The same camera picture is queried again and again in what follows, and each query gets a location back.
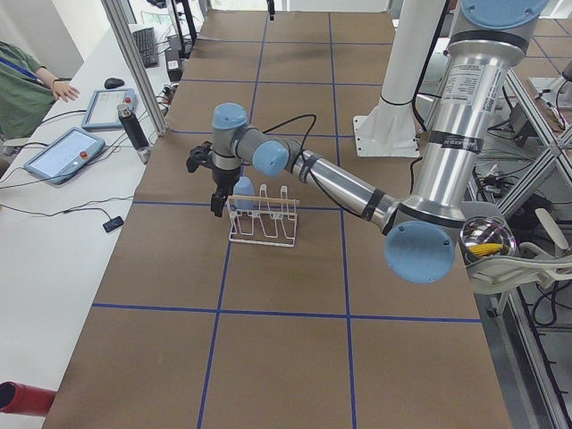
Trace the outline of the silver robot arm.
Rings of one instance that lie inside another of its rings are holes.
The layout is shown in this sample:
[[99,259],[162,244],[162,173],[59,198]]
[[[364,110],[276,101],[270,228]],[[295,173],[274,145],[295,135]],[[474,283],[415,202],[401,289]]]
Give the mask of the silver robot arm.
[[[336,204],[374,223],[385,235],[387,264],[414,283],[436,282],[455,260],[465,217],[460,209],[509,69],[526,55],[542,1],[460,1],[448,44],[449,67],[413,189],[404,198],[384,191],[305,149],[253,127],[241,105],[214,110],[206,164],[216,185],[211,209],[221,215],[243,164],[275,176],[291,172]],[[415,156],[413,104],[425,60],[448,10],[444,1],[401,6],[378,105],[355,120],[360,156]]]

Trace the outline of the seated person's hand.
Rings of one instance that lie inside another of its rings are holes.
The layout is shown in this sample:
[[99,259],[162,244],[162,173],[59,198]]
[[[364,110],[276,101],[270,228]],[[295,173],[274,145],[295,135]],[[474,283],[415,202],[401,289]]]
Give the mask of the seated person's hand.
[[64,102],[76,100],[80,95],[80,91],[77,88],[63,80],[55,80],[51,89],[55,100],[63,100]]

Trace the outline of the green sleeved person's forearm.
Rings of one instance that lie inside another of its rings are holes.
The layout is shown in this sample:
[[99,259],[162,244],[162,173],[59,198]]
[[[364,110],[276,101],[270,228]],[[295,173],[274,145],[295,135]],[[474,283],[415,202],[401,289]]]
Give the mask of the green sleeved person's forearm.
[[42,65],[17,46],[1,42],[1,132],[29,137],[55,102],[35,74]]

